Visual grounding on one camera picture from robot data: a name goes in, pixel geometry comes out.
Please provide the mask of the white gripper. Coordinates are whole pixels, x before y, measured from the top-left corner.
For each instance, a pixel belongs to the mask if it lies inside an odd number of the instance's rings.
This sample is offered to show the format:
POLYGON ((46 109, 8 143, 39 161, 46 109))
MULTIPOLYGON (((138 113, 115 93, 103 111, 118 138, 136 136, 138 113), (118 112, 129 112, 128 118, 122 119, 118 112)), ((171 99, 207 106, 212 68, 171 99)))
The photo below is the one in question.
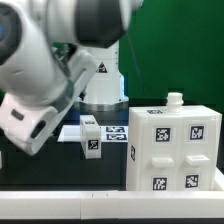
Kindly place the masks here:
POLYGON ((52 120, 50 127, 55 129, 79 95, 85 90, 88 82, 91 80, 97 69, 95 58, 86 50, 79 49, 68 63, 70 69, 70 81, 72 82, 73 94, 68 105, 52 120))

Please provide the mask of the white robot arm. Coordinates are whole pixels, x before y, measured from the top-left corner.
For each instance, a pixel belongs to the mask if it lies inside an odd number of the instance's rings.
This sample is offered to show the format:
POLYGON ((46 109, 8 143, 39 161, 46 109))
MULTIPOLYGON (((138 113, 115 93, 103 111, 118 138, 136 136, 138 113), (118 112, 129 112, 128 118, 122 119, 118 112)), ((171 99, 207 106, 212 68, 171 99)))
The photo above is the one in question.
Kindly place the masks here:
POLYGON ((58 123, 144 0, 0 0, 0 129, 58 123))

